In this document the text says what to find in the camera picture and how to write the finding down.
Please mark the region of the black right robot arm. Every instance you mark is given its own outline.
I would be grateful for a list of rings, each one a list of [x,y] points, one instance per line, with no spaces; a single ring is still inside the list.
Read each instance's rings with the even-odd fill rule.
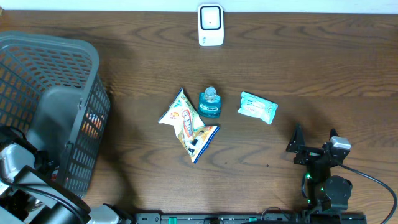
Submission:
[[[341,223],[341,214],[348,209],[351,181],[331,175],[331,168],[343,162],[351,151],[348,139],[340,137],[335,129],[330,139],[320,148],[305,144],[303,129],[297,124],[286,148],[295,154],[293,162],[306,167],[302,179],[302,194],[309,200],[308,209],[301,212],[305,223]]]

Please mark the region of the blue mouthwash bottle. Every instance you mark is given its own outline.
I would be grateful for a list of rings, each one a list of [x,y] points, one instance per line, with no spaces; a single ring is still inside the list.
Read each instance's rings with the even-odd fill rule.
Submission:
[[[199,95],[198,114],[206,118],[219,118],[221,114],[221,97],[214,87],[208,87]]]

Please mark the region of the teal wet wipes pack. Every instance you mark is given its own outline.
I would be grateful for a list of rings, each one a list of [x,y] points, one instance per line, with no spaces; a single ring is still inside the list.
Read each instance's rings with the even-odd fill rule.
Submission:
[[[259,118],[271,125],[278,106],[277,103],[243,91],[238,113],[252,118]]]

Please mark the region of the yellow white snack bag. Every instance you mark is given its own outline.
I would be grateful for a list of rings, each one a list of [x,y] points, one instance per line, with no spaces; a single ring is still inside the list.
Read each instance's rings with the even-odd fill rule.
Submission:
[[[196,164],[206,151],[219,126],[207,126],[192,106],[181,88],[168,110],[161,116],[159,124],[174,127],[175,135],[187,151],[191,161]]]

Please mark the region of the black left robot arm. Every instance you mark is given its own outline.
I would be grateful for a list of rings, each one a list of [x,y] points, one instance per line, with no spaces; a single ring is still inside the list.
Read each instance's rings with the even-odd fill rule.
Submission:
[[[25,134],[1,126],[2,223],[131,223],[114,207],[90,208],[80,197],[52,180],[55,169],[47,151]]]

